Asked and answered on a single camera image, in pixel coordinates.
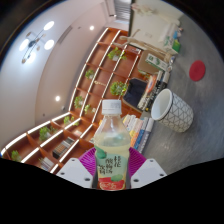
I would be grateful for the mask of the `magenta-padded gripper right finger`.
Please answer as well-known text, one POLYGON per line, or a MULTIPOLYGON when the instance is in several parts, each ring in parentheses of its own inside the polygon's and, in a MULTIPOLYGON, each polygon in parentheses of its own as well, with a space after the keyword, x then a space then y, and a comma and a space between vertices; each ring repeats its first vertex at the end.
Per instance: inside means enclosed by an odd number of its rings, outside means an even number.
POLYGON ((128 173, 132 189, 143 187, 166 176, 155 159, 146 159, 134 148, 130 148, 129 152, 128 173))

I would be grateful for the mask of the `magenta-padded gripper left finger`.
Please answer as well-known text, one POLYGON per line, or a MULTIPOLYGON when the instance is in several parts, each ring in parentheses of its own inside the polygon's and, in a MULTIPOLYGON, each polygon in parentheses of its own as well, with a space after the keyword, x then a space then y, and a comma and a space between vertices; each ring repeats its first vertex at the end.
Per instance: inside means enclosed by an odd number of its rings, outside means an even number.
POLYGON ((81 187, 91 188, 95 174, 95 149, 91 148, 79 158, 70 158, 57 176, 81 187))

